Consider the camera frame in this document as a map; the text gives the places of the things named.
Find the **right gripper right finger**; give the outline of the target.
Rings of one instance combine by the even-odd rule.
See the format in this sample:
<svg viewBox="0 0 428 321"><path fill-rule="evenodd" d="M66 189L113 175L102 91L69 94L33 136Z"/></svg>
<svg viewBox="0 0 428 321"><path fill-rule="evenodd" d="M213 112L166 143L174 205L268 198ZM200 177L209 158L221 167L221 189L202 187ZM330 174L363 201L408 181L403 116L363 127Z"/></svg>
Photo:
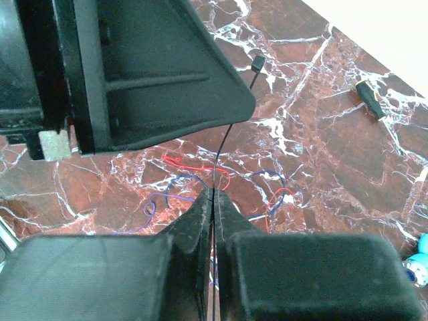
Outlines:
<svg viewBox="0 0 428 321"><path fill-rule="evenodd" d="M380 235L266 233L214 196L222 320L422 320L400 257Z"/></svg>

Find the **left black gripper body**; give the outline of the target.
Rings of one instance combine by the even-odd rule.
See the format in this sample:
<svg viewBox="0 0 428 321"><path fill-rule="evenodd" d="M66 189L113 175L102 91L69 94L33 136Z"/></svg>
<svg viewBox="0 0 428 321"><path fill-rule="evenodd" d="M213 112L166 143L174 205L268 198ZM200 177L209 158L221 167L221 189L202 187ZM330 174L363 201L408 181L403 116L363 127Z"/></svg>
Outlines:
<svg viewBox="0 0 428 321"><path fill-rule="evenodd" d="M1 135L34 161L70 158L73 1L1 2Z"/></svg>

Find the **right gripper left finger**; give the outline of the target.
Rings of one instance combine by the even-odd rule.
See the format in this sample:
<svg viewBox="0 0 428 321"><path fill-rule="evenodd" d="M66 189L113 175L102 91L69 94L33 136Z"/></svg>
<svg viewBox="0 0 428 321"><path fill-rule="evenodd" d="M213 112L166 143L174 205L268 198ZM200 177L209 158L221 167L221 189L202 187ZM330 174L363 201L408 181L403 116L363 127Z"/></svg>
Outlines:
<svg viewBox="0 0 428 321"><path fill-rule="evenodd" d="M155 235L45 235L1 272L2 320L205 320L211 190Z"/></svg>

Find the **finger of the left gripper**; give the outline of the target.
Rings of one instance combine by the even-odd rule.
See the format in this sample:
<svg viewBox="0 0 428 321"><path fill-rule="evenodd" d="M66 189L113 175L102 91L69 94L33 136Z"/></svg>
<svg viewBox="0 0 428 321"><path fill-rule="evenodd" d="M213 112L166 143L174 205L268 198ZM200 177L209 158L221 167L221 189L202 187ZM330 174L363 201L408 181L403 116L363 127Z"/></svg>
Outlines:
<svg viewBox="0 0 428 321"><path fill-rule="evenodd" d="M255 98L188 1L54 1L82 154L244 122Z"/></svg>

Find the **black zip tie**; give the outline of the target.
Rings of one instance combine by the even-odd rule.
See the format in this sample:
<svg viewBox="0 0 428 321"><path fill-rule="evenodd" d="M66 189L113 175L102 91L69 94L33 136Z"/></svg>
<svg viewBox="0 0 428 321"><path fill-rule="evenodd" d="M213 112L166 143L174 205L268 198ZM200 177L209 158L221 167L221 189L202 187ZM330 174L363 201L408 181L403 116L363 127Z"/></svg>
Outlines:
<svg viewBox="0 0 428 321"><path fill-rule="evenodd" d="M251 64L251 70L254 73L253 79L249 86L249 89L252 90L257 80L262 68L265 64L265 57L256 55ZM212 223L212 236L213 236L213 297L212 297L212 320L216 320L216 311L217 311L217 288L216 288L216 280L217 280L217 242L216 242L216 234L215 234L215 194L216 194L216 173L217 173L217 163L219 160L219 156L221 154L221 150L225 144L225 141L233 127L233 124L230 124L222 138L221 144L219 145L218 151L215 156L215 160L213 163L213 181L212 181L212 192L211 192L211 223Z"/></svg>

